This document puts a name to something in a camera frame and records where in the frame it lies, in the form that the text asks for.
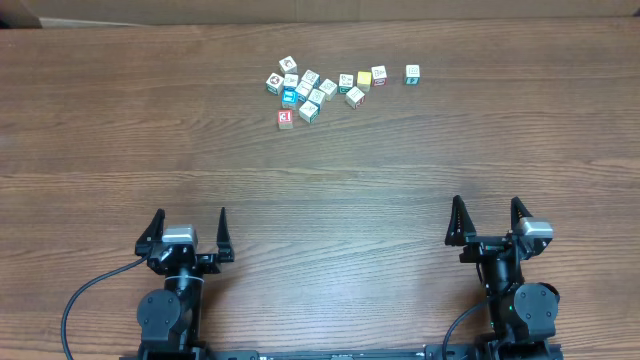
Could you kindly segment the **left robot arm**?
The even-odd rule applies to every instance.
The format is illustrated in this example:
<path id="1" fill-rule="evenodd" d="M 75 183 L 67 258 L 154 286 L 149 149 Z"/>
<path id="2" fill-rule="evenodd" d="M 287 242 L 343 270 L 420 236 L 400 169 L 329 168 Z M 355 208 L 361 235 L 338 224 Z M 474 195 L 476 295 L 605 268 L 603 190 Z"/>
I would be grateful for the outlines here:
<path id="1" fill-rule="evenodd" d="M 135 254 L 164 278 L 164 286 L 146 294 L 137 308 L 141 327 L 138 359 L 212 359 L 200 339 L 204 276 L 218 274 L 235 260 L 226 212 L 221 211 L 217 250 L 200 253 L 194 226 L 164 226 L 165 211 L 156 211 L 135 243 Z"/>

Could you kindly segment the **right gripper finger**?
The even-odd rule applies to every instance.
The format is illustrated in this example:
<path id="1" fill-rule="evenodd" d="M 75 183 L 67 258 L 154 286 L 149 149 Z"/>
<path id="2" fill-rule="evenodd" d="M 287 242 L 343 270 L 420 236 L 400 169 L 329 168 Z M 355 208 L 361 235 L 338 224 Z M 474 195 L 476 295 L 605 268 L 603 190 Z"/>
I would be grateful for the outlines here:
<path id="1" fill-rule="evenodd" d="M 475 226 L 462 197 L 460 195 L 454 196 L 445 244 L 448 246 L 465 246 L 469 239 L 476 235 Z"/>
<path id="2" fill-rule="evenodd" d="M 511 231 L 513 233 L 527 233 L 533 218 L 519 197 L 513 197 L 510 204 Z"/>

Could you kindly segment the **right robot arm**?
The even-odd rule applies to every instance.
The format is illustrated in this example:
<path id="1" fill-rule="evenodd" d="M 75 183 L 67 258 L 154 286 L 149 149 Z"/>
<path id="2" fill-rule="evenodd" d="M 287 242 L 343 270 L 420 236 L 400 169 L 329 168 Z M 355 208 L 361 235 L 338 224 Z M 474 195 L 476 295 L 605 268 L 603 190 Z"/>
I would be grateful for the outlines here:
<path id="1" fill-rule="evenodd" d="M 522 201 L 510 204 L 509 231 L 500 236 L 481 236 L 461 196 L 452 199 L 451 217 L 445 237 L 447 246 L 460 247 L 459 261 L 476 266 L 485 289 L 485 299 L 466 310 L 447 330 L 441 357 L 449 357 L 449 341 L 454 330 L 467 317 L 486 308 L 490 333 L 477 336 L 468 345 L 470 359 L 561 359 L 562 349 L 551 345 L 556 334 L 559 291 L 544 282 L 528 283 L 521 263 L 540 255 L 551 243 L 551 223 L 533 216 Z"/>

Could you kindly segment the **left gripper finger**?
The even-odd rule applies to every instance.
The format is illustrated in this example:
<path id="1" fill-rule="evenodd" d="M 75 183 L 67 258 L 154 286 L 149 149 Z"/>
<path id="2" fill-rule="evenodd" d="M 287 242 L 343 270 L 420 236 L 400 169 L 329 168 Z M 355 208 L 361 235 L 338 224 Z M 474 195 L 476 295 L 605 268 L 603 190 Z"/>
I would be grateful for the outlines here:
<path id="1" fill-rule="evenodd" d="M 235 253 L 231 243 L 230 232 L 227 224 L 226 209 L 224 207 L 221 208 L 221 212 L 219 215 L 216 244 L 218 246 L 217 262 L 232 263 L 235 260 Z"/>
<path id="2" fill-rule="evenodd" d="M 135 243 L 134 253 L 136 256 L 148 256 L 154 246 L 162 241 L 164 231 L 165 211 L 159 208 L 149 226 Z"/>

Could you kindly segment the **white block butterfly picture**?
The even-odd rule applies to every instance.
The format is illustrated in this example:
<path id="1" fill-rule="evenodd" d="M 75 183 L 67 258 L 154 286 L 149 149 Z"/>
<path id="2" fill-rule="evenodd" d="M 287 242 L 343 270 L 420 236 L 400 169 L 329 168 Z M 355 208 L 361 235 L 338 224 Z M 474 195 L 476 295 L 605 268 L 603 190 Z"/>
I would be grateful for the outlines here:
<path id="1" fill-rule="evenodd" d="M 318 107 L 319 110 L 321 110 L 326 102 L 326 93 L 319 89 L 313 88 L 308 96 L 308 101 L 313 103 Z"/>

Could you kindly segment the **white block green side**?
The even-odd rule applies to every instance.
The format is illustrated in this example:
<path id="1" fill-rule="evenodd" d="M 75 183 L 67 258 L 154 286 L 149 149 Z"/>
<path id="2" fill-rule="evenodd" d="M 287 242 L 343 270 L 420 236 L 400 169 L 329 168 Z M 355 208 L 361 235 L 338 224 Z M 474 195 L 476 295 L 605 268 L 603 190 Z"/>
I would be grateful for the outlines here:
<path id="1" fill-rule="evenodd" d="M 319 107 L 310 101 L 306 101 L 299 107 L 298 113 L 307 123 L 313 124 L 319 115 Z"/>

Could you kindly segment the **red letter block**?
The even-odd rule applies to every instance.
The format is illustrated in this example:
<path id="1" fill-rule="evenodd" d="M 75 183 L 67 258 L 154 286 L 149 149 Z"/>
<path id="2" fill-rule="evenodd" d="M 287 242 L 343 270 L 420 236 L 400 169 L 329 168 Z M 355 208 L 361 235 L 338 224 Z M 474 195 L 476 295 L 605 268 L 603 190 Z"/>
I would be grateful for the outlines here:
<path id="1" fill-rule="evenodd" d="M 293 125 L 293 111 L 291 109 L 282 109 L 277 112 L 277 124 L 280 130 L 292 129 Z"/>

